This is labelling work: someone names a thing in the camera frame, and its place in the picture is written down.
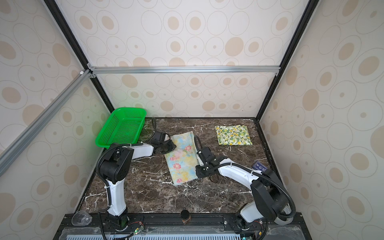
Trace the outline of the floral pastel skirt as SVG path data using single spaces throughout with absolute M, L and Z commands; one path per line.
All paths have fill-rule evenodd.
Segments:
M 196 166 L 199 165 L 194 133 L 171 136 L 176 148 L 165 154 L 169 172 L 175 186 L 197 179 Z

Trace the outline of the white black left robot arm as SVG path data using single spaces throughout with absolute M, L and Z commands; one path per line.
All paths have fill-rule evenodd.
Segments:
M 104 182 L 107 192 L 107 217 L 116 225 L 128 220 L 124 181 L 132 160 L 167 154 L 176 149 L 170 135 L 157 130 L 155 118 L 152 118 L 152 126 L 154 132 L 147 141 L 137 144 L 113 143 L 97 161 L 96 172 Z

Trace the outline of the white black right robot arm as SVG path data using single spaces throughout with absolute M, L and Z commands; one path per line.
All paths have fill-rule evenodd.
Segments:
M 290 224 L 296 214 L 296 206 L 275 172 L 257 171 L 237 164 L 230 158 L 215 156 L 209 147 L 203 147 L 200 138 L 194 137 L 197 155 L 202 164 L 196 166 L 199 179 L 214 175 L 230 178 L 247 187 L 253 202 L 244 205 L 237 213 L 238 225 L 246 228 L 250 223 L 265 219 L 278 225 Z

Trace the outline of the lemon print green skirt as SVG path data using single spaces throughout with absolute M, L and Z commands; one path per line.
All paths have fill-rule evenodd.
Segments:
M 252 146 L 247 126 L 215 126 L 220 146 Z

